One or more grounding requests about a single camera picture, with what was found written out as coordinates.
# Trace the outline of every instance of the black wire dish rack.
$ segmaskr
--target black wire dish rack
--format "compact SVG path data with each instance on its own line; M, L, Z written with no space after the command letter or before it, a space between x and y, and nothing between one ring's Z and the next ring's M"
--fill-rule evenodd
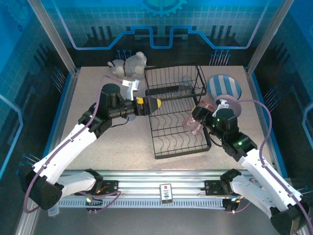
M149 115L155 159L208 151L211 141L206 128L197 136L182 123L206 94L203 71L197 65L145 69L146 96L158 98L161 107Z

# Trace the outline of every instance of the white plush toy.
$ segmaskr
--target white plush toy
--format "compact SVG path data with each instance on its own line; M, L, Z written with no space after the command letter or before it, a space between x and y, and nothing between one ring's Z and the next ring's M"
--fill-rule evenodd
M133 79L143 80L147 58L139 51L136 55L126 60L113 60L112 62L108 62L108 65L110 66L111 72L121 79L131 77Z

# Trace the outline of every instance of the striped plate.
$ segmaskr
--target striped plate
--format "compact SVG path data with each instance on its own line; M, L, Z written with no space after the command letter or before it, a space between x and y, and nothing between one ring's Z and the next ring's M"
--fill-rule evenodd
M214 99L222 94L231 95L236 99L239 99L241 96L239 83L227 75L215 75L211 77L207 84L207 92Z

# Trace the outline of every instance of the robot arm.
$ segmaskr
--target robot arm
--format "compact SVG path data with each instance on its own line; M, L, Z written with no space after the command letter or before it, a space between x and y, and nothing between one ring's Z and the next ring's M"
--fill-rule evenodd
M222 141L224 151L252 173L263 189L234 169L221 176L223 188L229 193L245 197L261 209L280 234L293 235L305 225L305 216L297 202L300 202L306 213L309 213L309 206L302 200L301 193L288 184L263 156L261 162L257 145L247 135L239 132L237 117L227 107L212 113L206 108L196 106L192 116Z
M146 116L160 105L160 100L151 97L124 100L118 85L106 84L101 91L98 109L93 104L78 120L71 133L49 155L31 169L22 169L19 175L22 190L27 193L33 182L29 197L44 210L53 207L60 198L76 192L87 191L93 195L101 195L98 192L103 188L103 178L94 170L88 169L81 174L60 177L62 172L81 151L112 126L113 118L126 118L133 114Z

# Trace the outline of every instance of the glass panel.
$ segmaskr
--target glass panel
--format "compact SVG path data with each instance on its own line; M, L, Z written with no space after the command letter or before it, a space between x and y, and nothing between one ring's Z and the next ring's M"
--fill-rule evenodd
M27 1L0 2L0 230L14 234L18 173L43 156L68 72Z
M299 188L313 187L312 30L313 2L295 0L255 70L287 173Z
M155 66L247 65L280 2L45 0L44 5L78 67L106 65L118 49L126 56L141 50Z

